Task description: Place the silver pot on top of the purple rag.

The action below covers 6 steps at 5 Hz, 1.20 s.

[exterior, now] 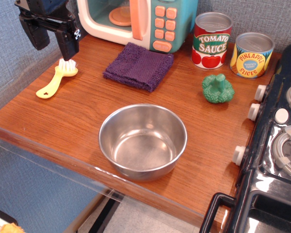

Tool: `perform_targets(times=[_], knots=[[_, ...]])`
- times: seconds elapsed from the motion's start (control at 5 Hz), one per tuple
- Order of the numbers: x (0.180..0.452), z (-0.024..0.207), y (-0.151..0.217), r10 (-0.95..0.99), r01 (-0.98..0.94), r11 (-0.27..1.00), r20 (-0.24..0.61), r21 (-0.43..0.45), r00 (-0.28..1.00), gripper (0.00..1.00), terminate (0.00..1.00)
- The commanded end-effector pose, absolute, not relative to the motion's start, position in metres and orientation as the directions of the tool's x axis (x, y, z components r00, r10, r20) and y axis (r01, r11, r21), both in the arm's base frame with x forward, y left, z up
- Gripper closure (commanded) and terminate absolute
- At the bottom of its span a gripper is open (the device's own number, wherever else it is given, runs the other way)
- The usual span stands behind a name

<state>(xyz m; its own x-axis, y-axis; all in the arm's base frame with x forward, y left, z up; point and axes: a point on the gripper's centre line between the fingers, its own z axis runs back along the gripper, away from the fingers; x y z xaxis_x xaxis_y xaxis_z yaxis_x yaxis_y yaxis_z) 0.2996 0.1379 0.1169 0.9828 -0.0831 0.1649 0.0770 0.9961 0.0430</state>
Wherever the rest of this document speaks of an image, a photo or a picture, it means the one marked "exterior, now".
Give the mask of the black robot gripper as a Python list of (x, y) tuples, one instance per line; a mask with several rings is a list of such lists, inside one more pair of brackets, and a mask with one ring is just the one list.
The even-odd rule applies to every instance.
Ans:
[(81, 37), (75, 22), (76, 17), (68, 10), (67, 3), (67, 0), (15, 1), (15, 6), (20, 10), (21, 26), (34, 48), (44, 49), (50, 43), (47, 30), (55, 32), (65, 61), (79, 52)]

